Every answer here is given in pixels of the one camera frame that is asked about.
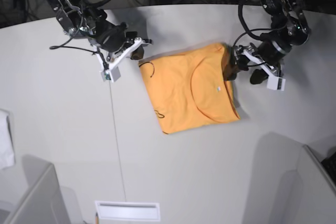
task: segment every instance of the white tabletop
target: white tabletop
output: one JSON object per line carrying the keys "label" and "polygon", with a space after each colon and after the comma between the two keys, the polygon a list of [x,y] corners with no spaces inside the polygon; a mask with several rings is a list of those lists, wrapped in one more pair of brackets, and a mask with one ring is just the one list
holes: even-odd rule
{"label": "white tabletop", "polygon": [[[146,57],[232,44],[243,32],[231,5],[151,6],[109,15],[153,39]],[[260,7],[244,7],[244,15],[251,29],[269,27]],[[241,121],[171,135],[159,127],[135,61],[121,64],[116,83],[103,83],[90,53],[48,49],[67,39],[56,20],[2,29],[0,108],[11,112],[16,155],[55,163],[86,221],[95,214],[94,200],[126,199],[159,202],[163,223],[270,223],[279,208],[277,190],[296,169],[301,144],[323,156],[336,143],[336,17],[306,16],[312,35],[286,56],[284,92],[252,86],[250,72],[242,72],[234,82]],[[72,44],[89,48],[85,40]]]}

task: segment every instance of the white cloth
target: white cloth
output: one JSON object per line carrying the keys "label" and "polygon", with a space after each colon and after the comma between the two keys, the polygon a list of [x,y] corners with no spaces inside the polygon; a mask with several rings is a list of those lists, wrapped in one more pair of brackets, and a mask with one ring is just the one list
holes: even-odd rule
{"label": "white cloth", "polygon": [[9,115],[0,110],[0,169],[15,164],[11,135],[9,134]]}

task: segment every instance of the white vent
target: white vent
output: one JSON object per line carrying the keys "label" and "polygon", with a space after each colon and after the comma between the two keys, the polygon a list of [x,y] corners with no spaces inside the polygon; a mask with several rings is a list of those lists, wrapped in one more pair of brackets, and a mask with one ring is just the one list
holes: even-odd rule
{"label": "white vent", "polygon": [[159,203],[96,201],[99,219],[125,221],[160,221]]}

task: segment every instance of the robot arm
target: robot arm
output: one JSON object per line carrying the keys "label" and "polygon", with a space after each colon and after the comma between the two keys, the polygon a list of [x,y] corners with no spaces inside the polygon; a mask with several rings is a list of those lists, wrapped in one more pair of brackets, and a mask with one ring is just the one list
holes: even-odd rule
{"label": "robot arm", "polygon": [[261,0],[264,10],[271,15],[271,32],[257,36],[248,28],[243,18],[243,5],[241,0],[238,6],[239,20],[251,38],[261,41],[260,46],[250,44],[247,47],[239,46],[235,56],[238,70],[248,70],[250,61],[256,63],[261,69],[253,72],[251,84],[260,84],[268,80],[267,87],[273,90],[283,90],[282,59],[293,46],[304,44],[310,35],[310,28],[296,0]]}
{"label": "robot arm", "polygon": [[[51,49],[64,47],[72,39],[88,39],[97,48],[103,80],[114,82],[120,77],[118,64],[121,60],[128,56],[134,60],[142,59],[142,45],[150,44],[151,41],[139,38],[136,31],[126,33],[125,23],[115,25],[108,22],[107,14],[98,7],[109,1],[90,3],[88,0],[47,0],[65,34],[70,37],[66,43]],[[106,58],[100,49],[108,52]]]}

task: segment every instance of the orange t-shirt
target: orange t-shirt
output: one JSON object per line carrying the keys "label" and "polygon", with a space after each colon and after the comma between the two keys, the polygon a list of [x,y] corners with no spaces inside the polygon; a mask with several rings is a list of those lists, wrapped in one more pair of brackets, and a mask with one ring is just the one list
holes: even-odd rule
{"label": "orange t-shirt", "polygon": [[164,133],[240,119],[232,85],[223,79],[222,60],[228,58],[217,43],[139,65]]}

